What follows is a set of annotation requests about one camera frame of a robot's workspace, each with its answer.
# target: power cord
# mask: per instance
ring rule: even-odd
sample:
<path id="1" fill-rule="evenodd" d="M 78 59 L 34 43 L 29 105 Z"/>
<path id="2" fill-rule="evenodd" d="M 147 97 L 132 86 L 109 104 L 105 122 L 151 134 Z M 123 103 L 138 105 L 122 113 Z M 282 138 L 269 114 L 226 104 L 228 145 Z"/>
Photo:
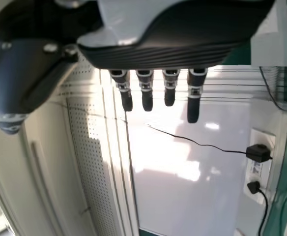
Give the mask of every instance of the power cord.
<path id="1" fill-rule="evenodd" d="M 269 85 L 268 85 L 268 82 L 267 82 L 267 80 L 266 80 L 266 78 L 265 78 L 265 75 L 264 75 L 264 73 L 263 73 L 263 70 L 262 70 L 262 67 L 261 67 L 261 66 L 259 67 L 259 70 L 260 70 L 262 79 L 263 79 L 263 81 L 265 82 L 267 91 L 268 91 L 268 93 L 269 93 L 269 96 L 270 96 L 270 98 L 271 98 L 273 104 L 275 104 L 275 106 L 276 106 L 279 110 L 281 110 L 281 111 L 283 111 L 283 112 L 287 112 L 287 109 L 284 109 L 284 108 L 280 107 L 280 106 L 278 105 L 278 103 L 276 102 L 275 98 L 272 96 L 271 91 L 270 91 L 270 88 L 269 88 Z"/>
<path id="2" fill-rule="evenodd" d="M 79 107 L 68 107 L 62 103 L 59 103 L 59 102 L 49 102 L 51 104 L 55 104 L 55 105 L 59 105 L 61 107 L 64 107 L 66 109 L 74 109 L 74 110 L 78 110 L 78 111 L 81 111 L 81 112 L 84 112 L 86 113 L 87 115 L 89 116 L 97 116 L 97 117 L 101 117 L 101 118 L 104 118 L 104 119 L 110 119 L 106 116 L 103 116 L 103 115 L 98 115 L 98 114 L 91 114 L 89 113 L 88 111 L 82 109 L 82 108 L 79 108 Z M 115 120 L 121 120 L 123 122 L 125 122 L 126 124 L 128 124 L 128 122 L 126 120 L 123 120 L 121 118 L 111 118 L 111 119 L 115 119 Z M 167 135 L 170 135 L 172 137 L 175 137 L 175 138 L 180 138 L 180 139 L 185 139 L 185 140 L 188 140 L 194 144 L 197 144 L 198 146 L 202 146 L 202 147 L 212 147 L 212 148 L 216 148 L 220 151 L 223 151 L 223 152 L 230 152 L 230 153 L 240 153 L 240 154 L 245 154 L 247 158 L 250 158 L 256 162 L 259 162 L 259 163 L 262 163 L 262 162 L 265 162 L 265 161 L 268 161 L 268 160 L 272 160 L 272 157 L 270 156 L 270 150 L 265 146 L 265 145 L 253 145 L 253 146 L 250 146 L 250 147 L 247 147 L 246 149 L 246 152 L 244 151 L 234 151 L 234 150 L 224 150 L 220 147 L 217 147 L 215 145 L 211 145 L 211 144 L 200 144 L 192 139 L 189 139 L 189 138 L 186 138 L 186 137 L 183 137 L 183 136 L 178 136 L 178 135 L 175 135 L 175 134 L 171 134 L 171 133 L 168 133 L 166 131 L 163 131 L 161 129 L 157 129 L 155 127 L 153 127 L 152 125 L 150 124 L 145 124 L 147 125 L 148 127 L 154 129 L 154 130 L 157 130 L 159 132 L 162 132 L 164 134 L 167 134 Z"/>
<path id="3" fill-rule="evenodd" d="M 267 213 L 268 213 L 268 199 L 266 195 L 264 194 L 264 192 L 261 191 L 260 183 L 258 181 L 249 182 L 247 184 L 247 187 L 252 194 L 260 193 L 265 199 L 266 207 L 265 207 L 265 211 L 264 211 L 264 214 L 263 214 L 263 217 L 261 219 L 259 229 L 258 229 L 258 236 L 261 236 L 261 231 L 262 231 L 263 225 L 265 224 Z"/>

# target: robotic hand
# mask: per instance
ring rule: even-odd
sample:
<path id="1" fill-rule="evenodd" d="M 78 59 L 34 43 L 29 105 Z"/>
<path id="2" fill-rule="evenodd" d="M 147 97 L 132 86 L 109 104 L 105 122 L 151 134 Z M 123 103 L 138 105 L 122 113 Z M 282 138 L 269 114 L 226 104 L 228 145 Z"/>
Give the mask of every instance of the robotic hand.
<path id="1" fill-rule="evenodd" d="M 175 100 L 179 69 L 189 71 L 188 120 L 198 119 L 206 68 L 248 41 L 274 0 L 14 0 L 0 12 L 0 128 L 17 133 L 75 67 L 77 47 L 109 69 L 126 111 L 130 69 L 152 110 L 153 69 L 165 102 Z"/>

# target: black cable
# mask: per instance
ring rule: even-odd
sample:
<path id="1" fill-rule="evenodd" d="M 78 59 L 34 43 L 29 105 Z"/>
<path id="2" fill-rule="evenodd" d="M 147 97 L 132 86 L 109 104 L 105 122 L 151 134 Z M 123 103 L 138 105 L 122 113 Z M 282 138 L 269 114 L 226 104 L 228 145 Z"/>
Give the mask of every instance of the black cable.
<path id="1" fill-rule="evenodd" d="M 105 118 L 105 119 L 109 119 L 108 117 L 103 116 L 103 115 L 90 114 L 88 111 L 86 111 L 86 110 L 84 110 L 84 109 L 82 109 L 82 108 L 79 108 L 79 107 L 68 107 L 68 106 L 66 106 L 66 105 L 64 105 L 64 104 L 62 104 L 62 103 L 53 102 L 53 101 L 51 101 L 51 102 L 49 102 L 49 103 L 56 104 L 56 105 L 62 106 L 62 107 L 67 108 L 67 109 L 74 109 L 74 110 L 82 111 L 82 112 L 84 112 L 84 113 L 86 113 L 86 114 L 88 114 L 88 115 L 90 115 L 90 116 L 97 116 L 97 117 L 102 117 L 102 118 Z M 111 118 L 111 119 L 121 120 L 121 121 L 125 122 L 126 124 L 128 124 L 128 121 L 123 120 L 123 119 L 120 119 L 120 118 Z M 166 132 L 166 131 L 157 129 L 157 128 L 153 127 L 153 126 L 150 125 L 150 124 L 145 124 L 145 125 L 149 126 L 150 128 L 152 128 L 152 129 L 154 129 L 154 130 L 157 130 L 157 131 L 159 131 L 159 132 L 162 132 L 162 133 L 171 135 L 171 136 L 173 136 L 173 137 L 175 137 L 175 138 L 180 138 L 180 139 L 188 140 L 188 141 L 190 141 L 190 142 L 193 142 L 193 143 L 197 144 L 198 146 L 213 147 L 213 148 L 216 148 L 216 149 L 218 149 L 218 150 L 220 150 L 220 151 L 223 151 L 223 152 L 247 154 L 247 153 L 244 152 L 244 151 L 224 150 L 224 149 L 222 149 L 222 148 L 219 148 L 219 147 L 214 146 L 214 145 L 211 145 L 211 144 L 200 144 L 200 143 L 198 143 L 198 142 L 196 142 L 196 141 L 194 141 L 194 140 L 192 140 L 192 139 L 189 139 L 189 138 L 186 138 L 186 137 L 182 137 L 182 136 L 178 136 L 178 135 L 171 134 L 171 133 L 168 133 L 168 132 Z"/>
<path id="2" fill-rule="evenodd" d="M 269 88 L 269 85 L 268 85 L 268 82 L 267 82 L 267 80 L 266 80 L 266 78 L 265 78 L 265 75 L 264 75 L 264 73 L 263 73 L 263 70 L 262 70 L 262 67 L 261 67 L 261 66 L 259 67 L 259 70 L 260 70 L 262 79 L 263 79 L 263 81 L 265 82 L 267 91 L 268 91 L 268 93 L 269 93 L 269 96 L 270 96 L 270 98 L 271 98 L 273 104 L 275 104 L 275 106 L 276 106 L 279 110 L 284 111 L 284 112 L 287 112 L 287 109 L 284 109 L 284 108 L 280 107 L 280 106 L 277 104 L 275 98 L 272 96 L 271 91 L 270 91 L 270 88 Z"/>
<path id="3" fill-rule="evenodd" d="M 162 133 L 171 135 L 172 137 L 179 138 L 179 139 L 185 139 L 185 140 L 188 140 L 188 141 L 190 141 L 190 142 L 193 142 L 194 144 L 197 144 L 198 146 L 213 147 L 213 148 L 216 148 L 216 149 L 218 149 L 218 150 L 220 150 L 220 151 L 223 151 L 223 152 L 232 152 L 232 153 L 246 154 L 246 152 L 244 152 L 244 151 L 224 150 L 224 149 L 222 149 L 222 148 L 219 148 L 219 147 L 214 146 L 214 145 L 211 145 L 211 144 L 200 144 L 200 143 L 197 143 L 196 141 L 194 141 L 194 140 L 192 140 L 192 139 L 189 139 L 189 138 L 186 138 L 186 137 L 182 137 L 182 136 L 178 136 L 178 135 L 175 135 L 175 134 L 170 134 L 170 133 L 168 133 L 168 132 L 166 132 L 166 131 L 163 131 L 163 130 L 154 128 L 154 127 L 151 126 L 150 124 L 146 124 L 146 125 L 148 125 L 148 126 L 149 126 L 150 128 L 152 128 L 152 129 L 155 129 L 155 130 L 160 131 L 160 132 L 162 132 Z"/>
<path id="4" fill-rule="evenodd" d="M 86 111 L 85 109 L 80 108 L 80 107 L 69 107 L 69 106 L 64 105 L 64 104 L 62 104 L 62 103 L 60 103 L 60 102 L 53 102 L 53 101 L 50 101 L 49 103 L 59 105 L 59 106 L 64 107 L 64 108 L 66 108 L 66 109 L 68 109 L 68 110 L 69 110 L 69 109 L 73 109 L 73 110 L 81 111 L 81 112 L 86 113 L 86 114 L 89 115 L 89 116 L 101 117 L 101 118 L 104 118 L 104 119 L 121 120 L 121 121 L 123 121 L 123 122 L 126 123 L 126 124 L 128 123 L 126 120 L 123 120 L 123 119 L 121 119 L 121 118 L 114 118 L 114 117 L 111 118 L 111 117 L 106 117 L 106 116 L 100 115 L 100 114 L 91 114 L 91 113 L 89 113 L 88 111 Z"/>
<path id="5" fill-rule="evenodd" d="M 263 197 L 265 198 L 265 202 L 266 202 L 265 212 L 263 214 L 263 217 L 262 217 L 259 229 L 258 229 L 258 236 L 261 236 L 261 230 L 262 230 L 262 227 L 266 221 L 266 217 L 267 217 L 267 213 L 268 213 L 268 199 L 267 199 L 266 195 L 260 189 L 258 190 L 258 192 L 263 195 Z"/>

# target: black fingertip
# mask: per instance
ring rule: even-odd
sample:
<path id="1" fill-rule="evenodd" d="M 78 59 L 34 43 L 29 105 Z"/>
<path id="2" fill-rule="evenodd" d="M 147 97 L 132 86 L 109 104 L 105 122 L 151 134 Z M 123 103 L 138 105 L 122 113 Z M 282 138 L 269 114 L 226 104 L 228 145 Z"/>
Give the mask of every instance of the black fingertip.
<path id="1" fill-rule="evenodd" d="M 151 112 L 153 108 L 153 96 L 152 91 L 143 92 L 143 109 L 146 112 Z"/>
<path id="2" fill-rule="evenodd" d="M 167 107 L 173 106 L 175 102 L 175 89 L 165 89 L 164 103 Z"/>
<path id="3" fill-rule="evenodd" d="M 187 121 L 196 123 L 199 118 L 200 98 L 188 98 L 187 103 Z"/>
<path id="4" fill-rule="evenodd" d="M 121 92 L 120 95 L 122 97 L 124 111 L 131 112 L 133 110 L 133 97 L 131 92 Z"/>

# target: electrical outlet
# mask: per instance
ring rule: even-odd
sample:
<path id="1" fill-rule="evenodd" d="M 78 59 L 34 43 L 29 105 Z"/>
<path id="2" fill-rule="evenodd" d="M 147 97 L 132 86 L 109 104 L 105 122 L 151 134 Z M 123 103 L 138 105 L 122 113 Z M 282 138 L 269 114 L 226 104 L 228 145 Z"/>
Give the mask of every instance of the electrical outlet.
<path id="1" fill-rule="evenodd" d="M 275 149 L 276 136 L 273 134 L 268 134 L 256 129 L 251 130 L 250 146 L 254 144 L 264 144 L 270 149 L 270 155 L 273 157 L 273 152 Z M 266 161 L 263 163 L 258 163 L 253 160 L 247 161 L 245 183 L 244 183 L 244 193 L 256 201 L 259 204 L 263 204 L 264 198 L 261 194 L 251 194 L 247 184 L 251 181 L 258 181 L 260 183 L 260 188 L 263 190 L 267 189 L 267 184 L 270 175 L 272 161 Z"/>

